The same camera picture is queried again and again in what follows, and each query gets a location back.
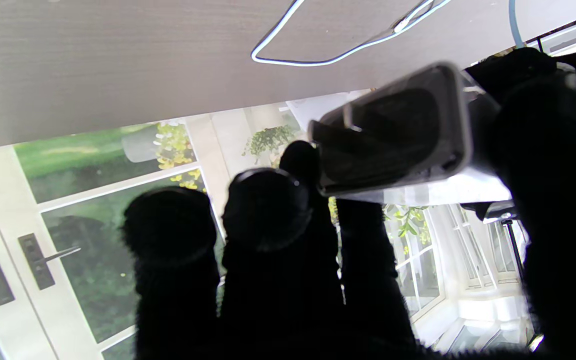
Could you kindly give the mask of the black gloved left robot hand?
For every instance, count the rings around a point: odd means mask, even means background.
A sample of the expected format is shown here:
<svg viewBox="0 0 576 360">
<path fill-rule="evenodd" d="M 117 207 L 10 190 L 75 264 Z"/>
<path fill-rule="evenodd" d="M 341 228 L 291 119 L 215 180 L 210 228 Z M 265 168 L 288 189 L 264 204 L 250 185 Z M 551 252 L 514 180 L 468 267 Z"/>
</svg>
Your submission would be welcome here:
<svg viewBox="0 0 576 360">
<path fill-rule="evenodd" d="M 503 55 L 490 55 L 464 71 L 501 104 L 514 89 L 526 82 L 546 76 L 566 75 L 576 70 L 537 48 L 522 47 Z"/>
</svg>

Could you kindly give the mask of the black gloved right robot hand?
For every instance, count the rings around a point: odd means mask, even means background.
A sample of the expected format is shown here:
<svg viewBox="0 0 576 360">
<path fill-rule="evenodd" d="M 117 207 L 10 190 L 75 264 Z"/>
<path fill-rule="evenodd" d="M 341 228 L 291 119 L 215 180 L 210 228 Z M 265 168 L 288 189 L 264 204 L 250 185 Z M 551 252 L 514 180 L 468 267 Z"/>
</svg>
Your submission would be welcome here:
<svg viewBox="0 0 576 360">
<path fill-rule="evenodd" d="M 576 206 L 576 89 L 553 75 L 508 96 L 488 153 L 530 242 L 524 289 L 544 333 L 537 351 L 441 353 L 414 335 L 381 205 L 340 199 L 338 234 L 316 189 L 318 153 L 295 141 L 279 170 L 238 174 L 222 221 L 221 306 L 210 199 L 160 187 L 124 212 L 135 258 L 137 360 L 576 360 L 576 309 L 556 212 Z"/>
</svg>

